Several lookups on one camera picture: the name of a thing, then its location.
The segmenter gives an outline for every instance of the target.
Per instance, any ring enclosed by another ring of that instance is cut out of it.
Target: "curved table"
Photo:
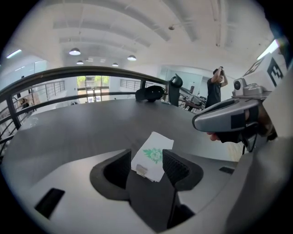
[[[59,166],[106,152],[131,149],[132,157],[155,131],[173,139],[173,150],[231,160],[226,144],[192,127],[194,114],[175,106],[103,101],[31,116],[12,139],[2,163],[9,186],[20,194]]]

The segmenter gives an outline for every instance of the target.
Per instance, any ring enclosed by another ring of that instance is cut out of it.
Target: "camera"
[[[259,95],[263,93],[263,88],[256,83],[247,85],[244,78],[240,78],[234,81],[233,96],[250,96]]]

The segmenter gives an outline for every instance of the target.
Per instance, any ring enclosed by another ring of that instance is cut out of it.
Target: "man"
[[[213,74],[214,76],[207,81],[206,108],[221,101],[221,88],[228,84],[223,67],[214,70]]]

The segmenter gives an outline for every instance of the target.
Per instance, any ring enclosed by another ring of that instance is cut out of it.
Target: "white ceiling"
[[[263,10],[252,0],[44,0],[41,7],[65,66],[90,57],[90,65],[123,67],[130,54],[151,59],[172,46],[220,49],[254,61],[273,40]],[[68,55],[74,47],[80,56]]]

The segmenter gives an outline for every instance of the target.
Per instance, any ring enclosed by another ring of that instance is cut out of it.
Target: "green logo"
[[[143,149],[145,156],[152,160],[154,163],[162,162],[163,161],[163,152],[161,149]]]

